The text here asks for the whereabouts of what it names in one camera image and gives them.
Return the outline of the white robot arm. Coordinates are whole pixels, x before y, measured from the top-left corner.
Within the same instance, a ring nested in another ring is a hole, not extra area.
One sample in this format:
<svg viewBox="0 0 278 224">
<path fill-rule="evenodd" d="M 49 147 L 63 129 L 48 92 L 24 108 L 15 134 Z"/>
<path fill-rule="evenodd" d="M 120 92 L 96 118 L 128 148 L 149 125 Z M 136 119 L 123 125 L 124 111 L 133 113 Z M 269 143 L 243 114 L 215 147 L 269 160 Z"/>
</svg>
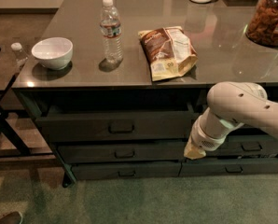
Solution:
<svg viewBox="0 0 278 224">
<path fill-rule="evenodd" d="M 207 93 L 206 110 L 194 122 L 184 156 L 201 159 L 217 150 L 227 135 L 244 124 L 278 139 L 278 103 L 264 88 L 249 82 L 219 82 Z"/>
</svg>

